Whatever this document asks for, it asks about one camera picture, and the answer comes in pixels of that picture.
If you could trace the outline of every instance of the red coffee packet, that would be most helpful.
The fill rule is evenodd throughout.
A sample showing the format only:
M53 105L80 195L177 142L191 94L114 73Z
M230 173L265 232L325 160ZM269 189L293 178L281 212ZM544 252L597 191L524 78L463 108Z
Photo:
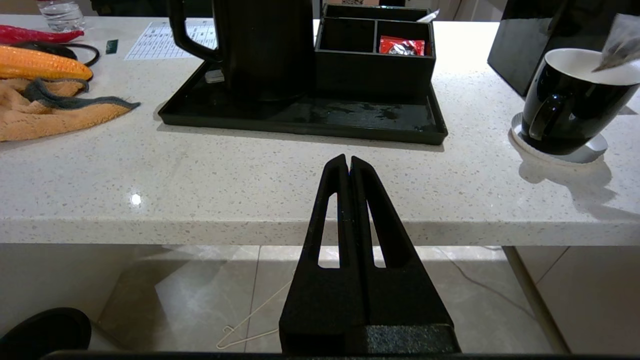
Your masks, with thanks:
M382 35L380 54L424 56L424 40L406 40Z

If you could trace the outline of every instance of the mug handle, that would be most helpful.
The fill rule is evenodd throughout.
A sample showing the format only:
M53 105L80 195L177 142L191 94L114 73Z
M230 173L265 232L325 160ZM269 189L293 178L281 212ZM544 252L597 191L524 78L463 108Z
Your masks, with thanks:
M552 94L542 103L536 116L529 126L529 137L533 140L542 141L542 136L548 133L549 125L556 122L558 116L564 108L566 97Z
M209 49L206 46L202 46L193 41L189 35L187 35L187 27L184 24L186 17L184 16L184 0L168 0L169 5L169 25L173 32L173 41L182 50L185 50L189 54L193 54L204 61L212 63L221 63L222 56L220 55L220 32L216 26L216 37L218 39L218 47L215 49Z

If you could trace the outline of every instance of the black object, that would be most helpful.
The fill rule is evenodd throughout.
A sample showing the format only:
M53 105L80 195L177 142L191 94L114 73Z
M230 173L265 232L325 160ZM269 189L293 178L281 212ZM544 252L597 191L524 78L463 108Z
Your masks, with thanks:
M84 44L75 44L75 43L55 44L52 42L44 42L44 41L27 41L27 42L21 42L18 44L13 44L12 46L21 47L23 49L41 51L43 53L53 54L57 56L63 56L65 58L70 58L73 60L78 60L78 57L73 52L73 50L69 49L69 47L78 47L81 49L87 49L87 50L93 51L94 55L91 60L85 63L86 66L91 66L95 64L96 62L98 62L98 59L100 58L100 51L98 51L98 49L94 48L91 45L84 45Z
M106 54L115 54L118 52L118 39L107 41Z
M406 0L380 0L381 6L404 6Z
M329 197L338 198L340 268L318 266ZM369 208L386 268L377 268ZM344 155L324 167L307 237L280 317L287 355L460 352L453 322L376 171Z
M565 155L596 136L640 87L631 64L591 72L600 53L549 51L533 79L522 117L522 138L549 154Z
M63 45L63 44L54 44L52 42L44 42L44 41L27 41L27 42L21 42L18 44L13 44L12 46L21 47L23 49L41 51L47 54L53 54L57 56L63 56L65 58L70 58L73 60L78 60L78 57L73 52L73 50L69 49L66 45Z
M447 127L433 88L419 101L387 97L337 99L308 94L280 102L244 101L228 95L223 83L208 84L204 63L160 109L165 124L341 136L440 145Z
M91 0L100 16L168 17L168 4L160 0ZM187 17L211 18L211 1L190 0L184 5Z
M313 88L312 0L213 0L218 48L188 36L184 0L169 0L176 45L220 63L234 96L248 100L292 99Z
M487 59L525 95L543 55L577 47L601 51L617 13L640 15L638 0L509 0Z
M86 350L91 340L86 315L70 307L50 309L14 327L0 339L0 359L37 360L56 350Z
M451 20L455 21L456 18L458 17L458 13L460 12L460 6L462 5L462 0L458 0L458 5L456 6L456 11L453 12L453 17L451 18Z
M320 94L424 99L436 62L433 25L416 22L431 10L326 4L316 40ZM423 40L424 56L381 54L380 37Z
M288 356L283 354L242 354L232 352L57 352L43 360L635 360L637 356L531 355L531 354L428 354L360 356Z
M64 45L66 47L76 47L78 49L86 49L86 50L89 50L89 51L93 51L93 58L91 58L91 60L89 60L88 62L84 63L86 66L91 66L91 65L97 63L98 60L100 59L100 51L98 49L96 49L95 47L91 46L91 45L75 44L75 43L61 44L61 45Z

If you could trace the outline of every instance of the speckled countertop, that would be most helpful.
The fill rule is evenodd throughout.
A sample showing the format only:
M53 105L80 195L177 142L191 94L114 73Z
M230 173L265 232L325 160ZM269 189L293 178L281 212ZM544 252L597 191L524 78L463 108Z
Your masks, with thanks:
M508 129L524 102L486 64L497 23L436 22L449 137L435 147L166 126L155 113L200 60L122 61L150 20L87 18L87 43L120 43L85 96L139 108L0 143L0 242L301 244L323 166L344 153L375 166L416 245L640 245L640 116L620 115L604 160L587 167L521 154ZM44 27L40 16L0 23ZM640 112L639 96L629 108Z

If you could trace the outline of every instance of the black kettle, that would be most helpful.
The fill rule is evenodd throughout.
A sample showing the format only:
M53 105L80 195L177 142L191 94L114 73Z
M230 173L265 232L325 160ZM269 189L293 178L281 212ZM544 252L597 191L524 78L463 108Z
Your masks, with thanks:
M205 61L219 63L234 97L278 101L311 90L312 0L212 0L218 37L215 50L189 38L184 0L168 0L168 4L175 44Z

